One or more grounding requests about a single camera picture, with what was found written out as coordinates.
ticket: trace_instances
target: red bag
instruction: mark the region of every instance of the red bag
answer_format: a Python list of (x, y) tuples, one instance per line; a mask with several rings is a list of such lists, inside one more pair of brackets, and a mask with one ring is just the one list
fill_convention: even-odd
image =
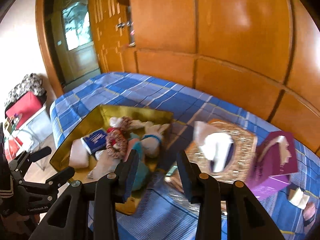
[(8, 163), (16, 157), (17, 152), (23, 145), (23, 142), (18, 137), (15, 137), (15, 139), (19, 145), (13, 139), (9, 139), (4, 143), (4, 153)]

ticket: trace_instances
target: bed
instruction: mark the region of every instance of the bed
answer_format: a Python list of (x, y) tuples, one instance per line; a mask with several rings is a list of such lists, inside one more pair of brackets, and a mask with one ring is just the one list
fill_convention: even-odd
[[(59, 97), (51, 105), (50, 116), (57, 147), (73, 128), (100, 104), (150, 107), (174, 113), (167, 151), (159, 168), (167, 170), (175, 154), (192, 141), (195, 121), (213, 118), (236, 123), (256, 134), (258, 144), (271, 131), (279, 130), (270, 123), (233, 104), (183, 85), (137, 73), (110, 72), (91, 78)], [(292, 183), (299, 186), (315, 203), (319, 213), (320, 161), (300, 142), (295, 141), (299, 172)], [(132, 216), (117, 213), (120, 239), (194, 239), (197, 217), (171, 200), (159, 187), (163, 174), (156, 172)], [(305, 236), (302, 210), (287, 200), (288, 188), (261, 201), (285, 239)], [(227, 221), (222, 220), (222, 239), (227, 239)]]

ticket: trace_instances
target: glass panel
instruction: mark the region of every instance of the glass panel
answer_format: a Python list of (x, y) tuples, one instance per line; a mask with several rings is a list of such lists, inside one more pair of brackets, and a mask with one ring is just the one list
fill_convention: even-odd
[(88, 7), (75, 3), (62, 11), (68, 50), (92, 41)]

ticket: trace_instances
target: doorway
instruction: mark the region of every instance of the doorway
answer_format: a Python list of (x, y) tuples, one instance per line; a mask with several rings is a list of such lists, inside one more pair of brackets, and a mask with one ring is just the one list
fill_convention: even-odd
[(92, 40), (88, 0), (44, 0), (44, 27), (64, 93), (101, 74)]

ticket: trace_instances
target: metal screw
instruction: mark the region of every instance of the metal screw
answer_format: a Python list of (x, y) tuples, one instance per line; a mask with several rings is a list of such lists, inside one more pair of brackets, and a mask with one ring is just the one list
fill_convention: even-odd
[(123, 29), (125, 27), (125, 23), (119, 23), (116, 27)]
[(75, 180), (71, 183), (72, 187), (78, 187), (80, 185), (80, 181), (79, 180)]
[(244, 186), (243, 182), (239, 181), (239, 180), (236, 181), (235, 185), (236, 185), (236, 187), (243, 187)]
[(200, 173), (200, 174), (199, 174), (199, 178), (201, 178), (201, 179), (208, 179), (208, 178), (209, 178), (209, 175), (206, 174), (206, 173)]
[(116, 176), (117, 176), (117, 175), (116, 175), (115, 173), (111, 172), (111, 173), (109, 173), (109, 174), (107, 175), (107, 178), (108, 178), (108, 179), (114, 179)]

